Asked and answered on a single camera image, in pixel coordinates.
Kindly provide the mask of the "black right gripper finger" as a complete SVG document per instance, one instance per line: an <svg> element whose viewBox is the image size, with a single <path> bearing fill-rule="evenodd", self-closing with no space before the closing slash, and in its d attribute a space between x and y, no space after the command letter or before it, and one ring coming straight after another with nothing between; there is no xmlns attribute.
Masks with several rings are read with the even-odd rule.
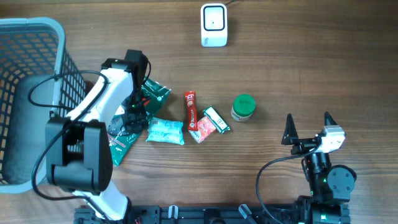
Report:
<svg viewBox="0 0 398 224"><path fill-rule="evenodd" d="M337 125L336 121L332 118L331 114L328 111L324 113L324 122L325 126Z"/></svg>
<svg viewBox="0 0 398 224"><path fill-rule="evenodd" d="M294 144L298 144L298 142L299 142L299 136L297 134L293 116L291 113L289 113L287 115L285 131L282 136L281 144L282 145L294 145Z"/></svg>

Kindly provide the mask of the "green lid jar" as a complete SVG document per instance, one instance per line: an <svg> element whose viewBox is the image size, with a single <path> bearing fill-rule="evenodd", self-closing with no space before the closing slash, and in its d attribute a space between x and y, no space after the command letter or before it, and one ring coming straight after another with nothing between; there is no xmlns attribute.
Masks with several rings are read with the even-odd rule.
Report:
<svg viewBox="0 0 398 224"><path fill-rule="evenodd" d="M256 102L251 95L238 95L231 107L231 116L237 122L247 121L256 109Z"/></svg>

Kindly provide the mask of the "red coffee stick sachet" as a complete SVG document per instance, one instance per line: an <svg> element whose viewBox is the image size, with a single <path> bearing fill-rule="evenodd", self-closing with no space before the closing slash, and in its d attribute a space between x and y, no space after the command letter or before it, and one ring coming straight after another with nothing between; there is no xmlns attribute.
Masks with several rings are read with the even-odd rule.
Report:
<svg viewBox="0 0 398 224"><path fill-rule="evenodd" d="M195 91L186 91L184 93L188 113L188 130L198 131L197 109L195 105Z"/></svg>

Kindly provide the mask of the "red white small box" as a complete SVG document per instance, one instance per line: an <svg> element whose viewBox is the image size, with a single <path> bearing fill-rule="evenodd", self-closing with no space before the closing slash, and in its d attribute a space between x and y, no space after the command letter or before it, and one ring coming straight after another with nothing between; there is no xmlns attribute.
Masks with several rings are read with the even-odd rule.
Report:
<svg viewBox="0 0 398 224"><path fill-rule="evenodd" d="M215 125L211 122L211 120L204 116L201 120L197 122L198 130L197 131L189 131L192 138L197 142L203 142L211 133L216 130Z"/></svg>

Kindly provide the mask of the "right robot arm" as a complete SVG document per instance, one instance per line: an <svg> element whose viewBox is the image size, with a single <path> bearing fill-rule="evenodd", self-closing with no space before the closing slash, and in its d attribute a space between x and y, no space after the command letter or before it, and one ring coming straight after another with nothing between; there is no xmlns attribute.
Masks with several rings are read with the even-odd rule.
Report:
<svg viewBox="0 0 398 224"><path fill-rule="evenodd" d="M281 144L291 145L291 155L302 158L301 165L310 186L310 196L299 196L292 208L295 223L350 224L348 202L357 179L348 166L332 165L330 153L339 150L346 133L324 113L325 125L313 138L300 139L293 116L287 115Z"/></svg>

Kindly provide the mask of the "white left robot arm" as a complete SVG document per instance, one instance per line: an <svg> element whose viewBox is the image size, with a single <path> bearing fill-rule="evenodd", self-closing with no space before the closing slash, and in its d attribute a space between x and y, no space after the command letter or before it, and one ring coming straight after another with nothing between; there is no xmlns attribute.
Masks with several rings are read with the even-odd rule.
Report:
<svg viewBox="0 0 398 224"><path fill-rule="evenodd" d="M84 100L66 117L50 118L45 127L46 179L83 199L96 222L134 223L130 199L111 180L113 162L108 127L118 109L122 128L138 133L148 126L142 85L150 74L149 59L140 50L125 58L109 58Z"/></svg>

